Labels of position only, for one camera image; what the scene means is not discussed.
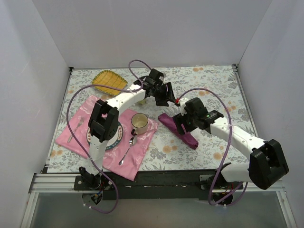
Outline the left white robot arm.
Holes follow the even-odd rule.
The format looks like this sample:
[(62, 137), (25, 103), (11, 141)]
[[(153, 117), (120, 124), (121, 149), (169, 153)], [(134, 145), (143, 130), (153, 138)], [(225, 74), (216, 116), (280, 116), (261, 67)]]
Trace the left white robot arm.
[(88, 121), (91, 134), (89, 161), (84, 167), (79, 168), (82, 182), (89, 189), (96, 190), (100, 187), (101, 178), (98, 174), (102, 169), (108, 141), (117, 132), (119, 115), (133, 104), (150, 96), (155, 98), (157, 106), (168, 106), (168, 102), (175, 102), (172, 84), (164, 83), (163, 77), (162, 72), (152, 69), (148, 76), (139, 78), (118, 96), (107, 101), (96, 101)]

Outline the purple cloth napkin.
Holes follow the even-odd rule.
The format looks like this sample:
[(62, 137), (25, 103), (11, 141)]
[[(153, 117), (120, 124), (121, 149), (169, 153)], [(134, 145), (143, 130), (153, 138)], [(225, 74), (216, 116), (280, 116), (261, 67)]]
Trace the purple cloth napkin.
[(158, 120), (191, 149), (197, 149), (199, 142), (191, 135), (191, 133), (185, 133), (184, 135), (179, 134), (172, 117), (168, 116), (166, 113), (162, 113), (158, 116)]

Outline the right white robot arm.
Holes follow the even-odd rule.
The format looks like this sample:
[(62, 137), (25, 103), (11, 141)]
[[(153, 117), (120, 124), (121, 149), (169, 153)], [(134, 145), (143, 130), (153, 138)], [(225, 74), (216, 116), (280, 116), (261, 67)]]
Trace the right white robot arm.
[(257, 138), (228, 123), (220, 112), (209, 112), (199, 98), (182, 98), (177, 102), (180, 113), (173, 117), (177, 131), (184, 135), (199, 128), (240, 151), (248, 163), (225, 164), (215, 176), (215, 184), (225, 189), (232, 182), (252, 182), (266, 190), (289, 172), (281, 144)]

